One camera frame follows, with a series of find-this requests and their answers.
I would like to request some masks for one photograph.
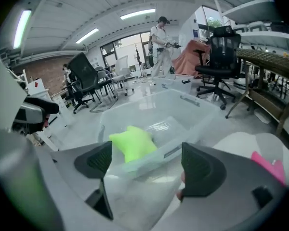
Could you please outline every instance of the tree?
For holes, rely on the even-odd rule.
[[[222,26],[222,23],[220,20],[212,20],[212,19],[208,19],[208,25],[212,26],[212,27],[220,27]],[[209,38],[209,32],[205,29],[200,29],[200,34],[202,37],[204,38]]]

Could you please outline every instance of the transparent plastic storage box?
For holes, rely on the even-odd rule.
[[[98,141],[135,126],[152,133],[155,152],[125,163],[123,153],[113,145],[108,174],[133,179],[181,155],[182,142],[197,142],[219,107],[195,96],[176,91],[157,92],[103,112]]]
[[[189,94],[192,89],[193,76],[169,74],[164,78],[154,77],[153,80],[157,91],[175,89]]]

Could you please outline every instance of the chair armrest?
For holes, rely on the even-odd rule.
[[[197,52],[199,54],[200,64],[203,66],[202,54],[206,52],[202,50],[193,50],[193,52]]]

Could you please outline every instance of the wicker table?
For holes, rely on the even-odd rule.
[[[279,135],[283,129],[284,123],[289,116],[289,102],[282,104],[274,95],[262,89],[264,70],[267,69],[275,74],[278,74],[289,81],[289,57],[277,55],[275,53],[249,50],[249,49],[236,49],[236,55],[244,61],[245,65],[245,79],[246,90],[235,105],[230,109],[226,118],[229,117],[232,110],[244,99],[248,94],[253,102],[257,102],[265,108],[275,119],[279,121],[276,129],[276,135]],[[246,61],[253,63],[260,68],[259,83],[257,88],[249,87],[249,67]]]

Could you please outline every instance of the person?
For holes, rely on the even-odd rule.
[[[64,80],[63,80],[62,84],[63,84],[63,86],[66,86],[68,95],[69,95],[70,97],[74,97],[73,88],[72,88],[72,86],[70,85],[70,84],[71,84],[71,81],[70,81],[70,79],[69,79],[70,71],[69,71],[69,69],[67,68],[67,64],[63,64],[62,70],[63,70],[63,77],[64,77]],[[76,105],[74,98],[72,98],[72,104],[73,104],[73,106]]]
[[[161,16],[158,19],[158,24],[151,28],[152,36],[152,54],[153,54],[153,68],[151,70],[151,76],[157,77],[160,71],[161,65],[163,65],[163,75],[167,75],[171,68],[171,58],[169,51],[165,48],[165,42],[167,41],[167,35],[165,31],[165,25],[169,21],[166,17]]]

